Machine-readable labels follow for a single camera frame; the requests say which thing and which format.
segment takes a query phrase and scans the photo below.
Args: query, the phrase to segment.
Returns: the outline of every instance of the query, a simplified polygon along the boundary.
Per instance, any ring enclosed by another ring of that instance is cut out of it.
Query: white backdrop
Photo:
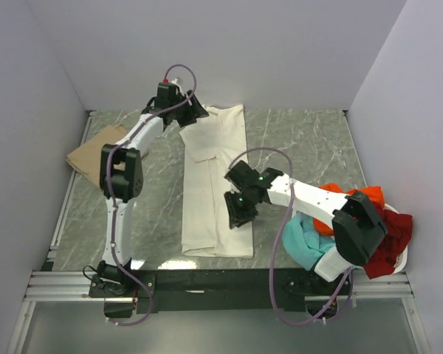
[[[86,113],[22,0],[0,0],[0,353],[46,259]]]
[[[204,103],[347,109],[405,3],[27,1],[88,109],[144,106],[179,62]]]
[[[414,216],[406,267],[443,353],[443,0],[408,0],[349,111],[369,184]]]

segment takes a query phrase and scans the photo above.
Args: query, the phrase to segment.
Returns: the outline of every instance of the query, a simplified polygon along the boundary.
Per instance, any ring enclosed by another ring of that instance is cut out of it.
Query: cable
[[[86,274],[86,268],[90,268],[91,270],[93,270],[95,273],[97,273],[97,269],[95,269],[94,267],[92,267],[91,265],[86,265],[85,267],[82,268],[82,274],[84,275],[85,278],[87,278],[88,280],[92,281],[92,278],[89,277]]]
[[[149,116],[143,123],[141,123],[141,125],[133,132],[132,135],[130,135],[130,137],[122,142],[121,144],[116,145],[115,147],[113,147],[113,149],[110,150],[110,154],[109,157],[106,160],[106,183],[107,183],[107,187],[109,189],[109,194],[111,199],[113,200],[113,213],[111,214],[111,256],[113,257],[113,261],[115,262],[115,264],[117,265],[118,269],[120,269],[127,277],[129,277],[131,280],[133,280],[136,284],[138,284],[148,295],[149,297],[149,307],[148,307],[148,312],[143,315],[140,319],[133,321],[133,322],[117,322],[114,319],[109,319],[109,321],[117,326],[132,326],[132,325],[137,325],[141,322],[143,322],[144,320],[146,320],[149,315],[151,314],[152,310],[153,310],[153,306],[154,306],[154,301],[153,301],[153,294],[151,293],[151,291],[149,290],[149,288],[143,284],[138,278],[136,278],[133,274],[131,274],[129,271],[127,271],[123,265],[120,263],[120,261],[118,260],[117,257],[117,252],[116,252],[116,245],[115,245],[115,235],[116,235],[116,224],[117,224],[117,209],[118,209],[118,204],[117,204],[117,199],[115,197],[114,191],[113,191],[113,187],[111,186],[111,161],[113,159],[113,155],[120,149],[123,148],[124,146],[126,146],[129,142],[131,142],[132,139],[134,139],[134,137],[148,124],[148,122],[156,117],[158,117],[158,115],[160,114],[164,114],[164,113],[168,113],[178,107],[183,106],[185,103],[189,102],[189,100],[192,98],[192,96],[195,94],[195,90],[197,88],[197,79],[195,77],[195,74],[193,73],[193,71],[188,67],[185,66],[183,64],[175,64],[171,67],[169,67],[169,69],[166,71],[165,75],[164,75],[164,79],[167,79],[167,76],[169,74],[169,72],[176,67],[182,67],[186,70],[188,70],[190,72],[190,74],[192,75],[193,78],[193,90],[192,92],[185,98],[185,100],[183,100],[182,102],[177,103],[176,105],[172,105],[171,107],[168,108],[164,108],[159,112],[156,112],[154,114],[152,114],[151,116]]]
[[[340,292],[341,287],[343,286],[343,284],[345,283],[346,279],[348,278],[348,275],[351,273],[352,268],[349,268],[345,272],[345,274],[341,278],[341,281],[338,283],[337,288],[335,289],[335,291],[333,292],[332,296],[330,297],[330,300],[314,316],[312,316],[311,318],[307,319],[306,321],[294,322],[294,321],[286,318],[283,315],[281,309],[278,307],[278,304],[275,301],[275,295],[274,295],[274,260],[275,260],[275,253],[276,253],[276,251],[278,249],[278,246],[279,246],[279,241],[281,240],[281,235],[283,234],[284,228],[286,227],[286,224],[289,221],[290,215],[292,214],[292,206],[294,205],[294,200],[295,200],[294,184],[292,183],[292,178],[294,176],[294,167],[292,165],[292,160],[290,159],[290,157],[285,152],[283,152],[283,151],[281,151],[279,149],[276,149],[276,148],[273,148],[273,147],[254,147],[254,148],[248,149],[248,150],[244,151],[243,153],[240,153],[239,155],[237,155],[237,157],[235,157],[234,160],[231,162],[231,164],[228,167],[228,169],[230,169],[239,160],[239,158],[242,157],[243,155],[246,155],[247,153],[251,153],[253,151],[259,151],[259,150],[268,150],[268,151],[273,151],[275,153],[279,153],[283,157],[286,158],[287,163],[289,164],[290,200],[289,200],[289,205],[287,207],[286,213],[284,214],[284,219],[282,220],[282,224],[279,227],[279,230],[277,231],[277,234],[275,236],[274,246],[272,247],[271,261],[269,262],[269,297],[271,299],[272,308],[274,309],[274,311],[276,312],[276,314],[278,315],[279,319],[282,322],[284,322],[286,325],[289,325],[289,326],[302,327],[304,325],[309,325],[310,323],[313,323],[314,320],[316,320],[319,317],[321,317],[323,315],[323,313],[332,305],[334,299],[336,299],[338,293]]]
[[[345,308],[348,306],[349,302],[351,301],[351,296],[353,295],[353,282],[354,282],[353,273],[354,273],[353,271],[351,271],[349,273],[349,293],[348,293],[348,297],[346,298],[345,303],[338,310],[338,312],[336,312],[336,314],[333,317],[330,317],[329,319],[327,319],[326,322],[330,322],[330,321],[333,321],[334,319],[336,319],[338,317],[338,315],[340,315],[345,310]]]

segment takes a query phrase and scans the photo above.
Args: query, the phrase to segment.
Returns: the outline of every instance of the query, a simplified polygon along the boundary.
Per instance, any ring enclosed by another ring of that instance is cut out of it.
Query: black mounting bar
[[[268,269],[227,270],[157,270],[130,271],[147,285],[154,295],[153,312],[178,310],[235,310],[272,308],[269,297]],[[302,268],[274,270],[274,292],[279,308],[285,311],[305,311],[305,296],[331,296],[340,277],[327,282],[313,271]],[[340,295],[349,292],[345,284]],[[92,278],[90,297],[137,299],[137,313],[146,313],[149,298],[143,289],[131,283],[124,288],[103,281],[98,274]],[[128,303],[108,302],[105,314],[111,318],[129,317]]]

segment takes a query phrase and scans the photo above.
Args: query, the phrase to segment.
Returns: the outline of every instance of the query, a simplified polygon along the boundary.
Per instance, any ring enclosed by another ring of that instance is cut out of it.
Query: table
[[[121,124],[129,131],[137,111],[94,111],[87,139],[107,125]],[[348,123],[340,110],[246,109],[247,147],[276,147],[293,160],[294,178],[316,186],[335,182],[344,190],[364,187]],[[285,208],[261,204],[253,221],[254,257],[188,257],[182,255],[182,199],[184,144],[174,123],[158,137],[142,160],[144,187],[137,197],[131,224],[134,260],[146,269],[267,268],[275,233]],[[250,166],[262,171],[273,167],[286,171],[284,158],[272,152],[248,155]],[[53,271],[79,271],[96,266],[106,239],[106,205],[102,192],[77,175],[63,220]],[[299,266],[281,246],[277,268]]]

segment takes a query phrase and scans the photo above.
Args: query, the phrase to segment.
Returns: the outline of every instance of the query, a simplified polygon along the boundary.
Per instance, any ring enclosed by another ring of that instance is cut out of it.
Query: folded white cloth
[[[224,179],[231,161],[247,149],[243,106],[205,107],[209,117],[185,127],[182,253],[204,257],[252,257],[253,227],[230,230]]]

